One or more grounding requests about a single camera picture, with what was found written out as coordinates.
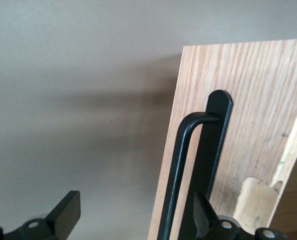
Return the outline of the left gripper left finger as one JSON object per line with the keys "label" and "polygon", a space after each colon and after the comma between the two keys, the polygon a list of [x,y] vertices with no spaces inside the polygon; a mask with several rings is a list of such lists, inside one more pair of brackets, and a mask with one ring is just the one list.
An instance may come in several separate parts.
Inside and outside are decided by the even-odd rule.
{"label": "left gripper left finger", "polygon": [[66,240],[81,216],[81,194],[71,190],[45,218],[34,218],[0,240]]}

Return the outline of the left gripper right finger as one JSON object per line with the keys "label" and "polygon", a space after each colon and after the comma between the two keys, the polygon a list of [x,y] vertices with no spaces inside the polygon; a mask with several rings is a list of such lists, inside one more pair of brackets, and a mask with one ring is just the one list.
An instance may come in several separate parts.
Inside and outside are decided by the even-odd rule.
{"label": "left gripper right finger", "polygon": [[219,219],[203,193],[194,194],[193,219],[198,240],[287,240],[289,238],[279,230],[265,227],[258,228],[254,234],[250,234],[231,220]]}

